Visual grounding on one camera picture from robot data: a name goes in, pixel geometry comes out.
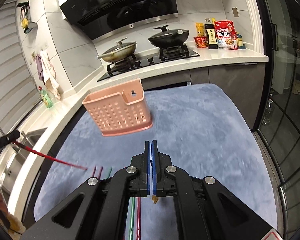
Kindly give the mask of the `red instant noodle cup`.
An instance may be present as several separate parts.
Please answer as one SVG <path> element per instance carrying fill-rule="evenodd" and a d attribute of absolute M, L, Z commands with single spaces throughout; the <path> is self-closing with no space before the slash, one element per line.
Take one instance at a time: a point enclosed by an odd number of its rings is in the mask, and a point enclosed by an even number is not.
<path fill-rule="evenodd" d="M 194 37 L 194 41 L 197 48 L 206 48 L 207 45 L 207 37 L 206 36 L 196 36 Z"/>

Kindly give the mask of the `hanging utensil rack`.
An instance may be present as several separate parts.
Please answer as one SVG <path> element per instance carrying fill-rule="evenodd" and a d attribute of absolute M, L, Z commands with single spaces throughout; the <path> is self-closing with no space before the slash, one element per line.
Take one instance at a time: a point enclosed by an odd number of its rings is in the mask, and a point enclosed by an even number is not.
<path fill-rule="evenodd" d="M 29 1 L 18 3 L 17 8 L 20 8 L 20 26 L 25 34 L 30 33 L 33 29 L 38 27 L 38 24 L 31 20 Z"/>

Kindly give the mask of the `black range hood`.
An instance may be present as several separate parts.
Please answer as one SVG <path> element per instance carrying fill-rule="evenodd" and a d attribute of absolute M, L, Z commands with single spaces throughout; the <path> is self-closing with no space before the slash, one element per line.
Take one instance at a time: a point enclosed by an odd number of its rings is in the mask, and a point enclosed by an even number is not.
<path fill-rule="evenodd" d="M 91 40 L 178 15 L 176 0 L 67 0 L 61 11 Z"/>

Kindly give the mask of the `white window blinds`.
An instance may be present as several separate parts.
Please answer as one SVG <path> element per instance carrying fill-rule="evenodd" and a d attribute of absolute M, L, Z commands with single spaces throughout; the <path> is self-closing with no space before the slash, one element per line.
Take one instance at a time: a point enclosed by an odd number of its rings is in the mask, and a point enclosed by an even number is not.
<path fill-rule="evenodd" d="M 8 133 L 39 101 L 39 94 L 21 50 L 16 1 L 0 8 L 0 127 Z"/>

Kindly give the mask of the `white hanging towel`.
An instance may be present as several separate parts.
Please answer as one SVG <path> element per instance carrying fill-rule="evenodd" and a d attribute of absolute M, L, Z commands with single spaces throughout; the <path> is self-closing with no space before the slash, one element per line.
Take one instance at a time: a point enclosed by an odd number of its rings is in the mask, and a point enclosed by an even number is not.
<path fill-rule="evenodd" d="M 39 55 L 42 63 L 43 81 L 45 83 L 45 86 L 57 100 L 61 100 L 61 95 L 58 91 L 59 83 L 56 80 L 56 72 L 54 66 L 50 62 L 49 56 L 46 51 L 41 50 Z"/>

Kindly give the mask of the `blue fuzzy table mat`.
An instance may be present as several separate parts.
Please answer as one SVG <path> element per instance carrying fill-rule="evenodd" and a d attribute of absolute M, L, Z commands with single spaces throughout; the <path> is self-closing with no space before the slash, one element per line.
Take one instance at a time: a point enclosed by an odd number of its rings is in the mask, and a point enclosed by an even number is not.
<path fill-rule="evenodd" d="M 23 239 L 125 239 L 129 200 L 141 198 L 141 239 L 279 239 L 266 166 L 247 124 L 216 85 L 145 93 L 153 126 L 104 137 L 88 111 L 61 136 L 58 157 L 34 206 L 36 223 Z M 151 142 L 169 155 L 173 195 L 153 194 Z M 150 194 L 131 196 L 130 163 L 150 142 Z M 92 177 L 96 166 L 95 177 Z M 98 172 L 103 166 L 101 178 Z M 110 178 L 106 178 L 110 167 Z"/>

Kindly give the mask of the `blue yellow small container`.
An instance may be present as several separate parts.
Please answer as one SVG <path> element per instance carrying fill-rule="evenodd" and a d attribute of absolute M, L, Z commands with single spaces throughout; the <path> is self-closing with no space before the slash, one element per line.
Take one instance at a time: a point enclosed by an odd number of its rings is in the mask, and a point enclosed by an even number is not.
<path fill-rule="evenodd" d="M 246 46 L 243 42 L 243 37 L 241 34 L 239 34 L 239 32 L 236 33 L 236 37 L 237 37 L 237 48 L 238 49 L 245 49 Z"/>

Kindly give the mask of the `purple hanging cloth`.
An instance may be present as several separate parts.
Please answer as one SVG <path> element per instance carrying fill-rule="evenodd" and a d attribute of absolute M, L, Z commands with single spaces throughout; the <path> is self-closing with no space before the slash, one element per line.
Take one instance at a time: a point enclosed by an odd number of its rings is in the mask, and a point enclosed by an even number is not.
<path fill-rule="evenodd" d="M 37 65 L 39 80 L 42 81 L 43 83 L 45 83 L 43 67 L 42 67 L 42 59 L 39 54 L 36 55 L 36 65 Z"/>

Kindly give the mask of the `pink perforated utensil basket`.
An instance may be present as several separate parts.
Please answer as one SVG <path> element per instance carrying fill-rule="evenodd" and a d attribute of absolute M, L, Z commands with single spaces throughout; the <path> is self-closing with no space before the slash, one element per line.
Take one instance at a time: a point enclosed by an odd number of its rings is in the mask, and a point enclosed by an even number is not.
<path fill-rule="evenodd" d="M 153 126 L 140 79 L 90 93 L 82 104 L 104 137 L 144 131 Z"/>

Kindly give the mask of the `steel wok with glass lid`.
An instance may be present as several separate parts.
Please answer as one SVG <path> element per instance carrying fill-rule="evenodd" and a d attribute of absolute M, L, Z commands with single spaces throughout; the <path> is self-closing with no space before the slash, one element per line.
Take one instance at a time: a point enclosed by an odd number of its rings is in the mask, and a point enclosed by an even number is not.
<path fill-rule="evenodd" d="M 114 63 L 133 55 L 136 50 L 136 41 L 124 42 L 126 39 L 127 38 L 125 37 L 115 41 L 116 45 L 114 47 L 111 47 L 103 54 L 98 55 L 97 58 L 106 62 Z"/>

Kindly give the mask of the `maroon chopstick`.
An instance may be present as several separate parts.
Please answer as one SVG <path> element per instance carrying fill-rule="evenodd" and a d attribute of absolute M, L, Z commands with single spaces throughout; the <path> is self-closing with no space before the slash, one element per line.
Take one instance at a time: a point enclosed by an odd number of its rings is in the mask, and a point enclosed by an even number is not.
<path fill-rule="evenodd" d="M 94 166 L 94 168 L 93 168 L 92 177 L 95 177 L 95 174 L 96 174 L 96 166 Z"/>

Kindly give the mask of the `black gas stove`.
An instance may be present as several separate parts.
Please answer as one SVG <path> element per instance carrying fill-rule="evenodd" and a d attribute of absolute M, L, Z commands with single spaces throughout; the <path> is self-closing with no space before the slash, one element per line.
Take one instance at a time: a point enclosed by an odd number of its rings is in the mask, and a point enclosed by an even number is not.
<path fill-rule="evenodd" d="M 98 79 L 98 82 L 120 75 L 122 73 L 130 72 L 155 64 L 199 56 L 200 55 L 197 52 L 188 48 L 185 44 L 170 48 L 160 48 L 158 53 L 148 55 L 147 57 L 144 56 L 139 59 L 133 54 L 132 56 L 129 56 L 125 59 L 108 64 L 107 72 Z"/>

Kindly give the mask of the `bright red chopstick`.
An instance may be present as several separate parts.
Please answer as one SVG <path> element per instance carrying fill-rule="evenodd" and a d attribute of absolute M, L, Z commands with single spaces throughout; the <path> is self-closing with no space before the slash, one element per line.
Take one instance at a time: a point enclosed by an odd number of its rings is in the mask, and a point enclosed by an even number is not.
<path fill-rule="evenodd" d="M 141 198 L 137 198 L 136 240 L 141 239 Z"/>

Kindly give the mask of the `yellow snack packet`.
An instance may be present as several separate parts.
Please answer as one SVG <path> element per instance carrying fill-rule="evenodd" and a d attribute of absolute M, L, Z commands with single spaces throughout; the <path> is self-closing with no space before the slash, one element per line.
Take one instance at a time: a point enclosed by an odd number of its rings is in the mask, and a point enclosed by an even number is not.
<path fill-rule="evenodd" d="M 204 30 L 204 24 L 203 23 L 196 23 L 196 30 L 197 30 L 197 36 L 198 37 L 205 36 L 205 30 Z"/>

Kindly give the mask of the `stainless steel sink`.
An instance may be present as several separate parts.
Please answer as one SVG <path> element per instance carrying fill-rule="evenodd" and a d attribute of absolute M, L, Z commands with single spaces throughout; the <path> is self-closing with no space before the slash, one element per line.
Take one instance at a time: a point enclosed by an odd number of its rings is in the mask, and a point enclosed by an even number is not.
<path fill-rule="evenodd" d="M 46 131 L 46 128 L 31 131 L 29 133 L 21 132 L 19 142 L 27 147 L 34 148 L 40 137 Z M 21 170 L 21 167 L 28 158 L 30 152 L 20 148 L 19 146 L 14 147 L 17 151 L 14 151 L 12 156 L 7 162 L 5 168 L 5 178 L 3 179 L 2 187 L 8 193 L 11 194 L 15 180 Z"/>

